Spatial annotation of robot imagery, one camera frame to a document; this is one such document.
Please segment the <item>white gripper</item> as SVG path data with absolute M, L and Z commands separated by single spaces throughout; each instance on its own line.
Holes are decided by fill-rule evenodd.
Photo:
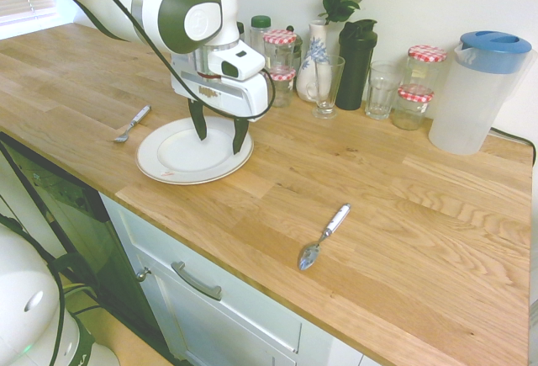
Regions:
M 209 106 L 227 114 L 240 117 L 250 117 L 263 112 L 268 105 L 266 79 L 262 74 L 244 80 L 228 77 L 207 79 L 194 71 L 194 54 L 172 55 L 171 66 L 187 87 Z M 203 114 L 203 103 L 188 100 L 189 113 L 199 140 L 207 137 L 207 125 Z M 232 140 L 233 153 L 240 152 L 249 129 L 247 119 L 236 118 L 234 137 Z

